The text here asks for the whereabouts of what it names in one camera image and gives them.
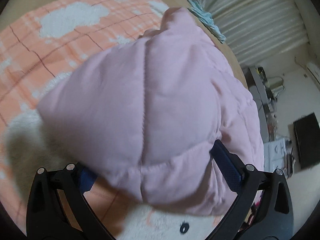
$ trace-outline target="curtain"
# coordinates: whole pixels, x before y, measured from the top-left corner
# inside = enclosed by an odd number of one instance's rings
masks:
[[[241,67],[308,42],[294,0],[199,0]]]

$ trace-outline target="black eye on blanket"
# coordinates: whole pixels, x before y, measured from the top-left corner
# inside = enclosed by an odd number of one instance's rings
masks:
[[[184,221],[180,226],[180,233],[184,235],[186,232],[188,232],[188,230],[189,230],[189,223],[186,223]]]

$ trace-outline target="mattress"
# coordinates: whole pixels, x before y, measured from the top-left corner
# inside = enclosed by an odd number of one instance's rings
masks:
[[[38,98],[55,82],[70,74],[90,55],[116,44],[128,43],[138,38],[146,29],[158,28],[161,14],[167,8],[166,5],[169,7],[188,6],[186,0],[54,1],[56,0],[10,0],[0,16],[0,30],[3,30],[0,36],[3,39],[0,47],[2,50],[0,54],[2,57],[0,59],[2,70],[0,74],[0,100],[2,101],[2,103],[0,102],[0,118],[2,120],[0,123],[2,147],[0,153],[0,201],[12,220],[24,233],[26,193],[23,195],[21,189],[17,189],[19,181],[17,184],[14,182],[14,174],[17,170],[12,170],[3,147],[3,132],[6,130],[6,126],[10,125],[12,120],[18,120],[17,117],[21,113],[31,117],[34,114],[32,111]],[[46,15],[61,8],[66,9],[70,4],[76,3],[77,6],[80,6],[80,8],[71,8],[71,11],[75,9],[78,9],[79,12],[86,10],[81,7],[83,4],[77,4],[81,2],[95,6],[100,20],[87,24],[89,26],[84,24],[75,28],[74,31],[60,28],[60,32],[56,33],[54,31],[56,28],[52,28],[50,25],[52,22],[48,17],[46,25],[49,27],[46,30],[41,27],[43,25],[41,21]],[[101,5],[105,5],[108,11],[104,10]],[[225,55],[234,75],[246,87],[242,70],[230,48],[221,44],[196,18],[195,20]],[[9,49],[11,52],[8,56],[6,53]],[[15,54],[19,66],[10,65],[10,59],[14,60]],[[32,125],[36,125],[36,119],[33,119]],[[130,239],[132,234],[136,235],[137,239],[147,238],[150,234],[156,234],[154,239],[162,239],[159,237],[163,237],[165,233],[168,234],[171,232],[170,230],[173,231],[168,237],[172,238],[177,233],[179,238],[180,224],[185,220],[192,221],[193,228],[206,225],[203,226],[202,233],[197,230],[194,234],[192,232],[188,234],[192,239],[204,239],[221,219],[221,217],[177,216],[156,211],[146,205],[136,205],[118,191],[110,188],[102,179],[97,180],[92,190],[85,193],[85,197],[98,218],[119,239]],[[61,198],[71,224],[77,227],[63,194],[61,194]],[[140,218],[138,223],[134,222],[136,221],[133,219],[135,217]],[[159,218],[164,219],[164,227],[156,225]],[[173,224],[177,224],[177,230],[174,227],[172,229]]]

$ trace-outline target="blue gripper pad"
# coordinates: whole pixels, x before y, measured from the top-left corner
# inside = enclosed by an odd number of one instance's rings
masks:
[[[98,176],[92,171],[90,171],[88,168],[83,168],[78,180],[78,188],[81,194],[83,194],[86,191],[89,191],[92,188],[97,177]]]
[[[209,153],[218,165],[230,190],[239,194],[242,187],[242,176],[230,159],[231,153],[220,140],[214,142]]]

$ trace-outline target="black television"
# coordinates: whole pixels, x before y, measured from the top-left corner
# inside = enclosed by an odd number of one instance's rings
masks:
[[[301,169],[320,163],[320,127],[315,113],[293,122]]]

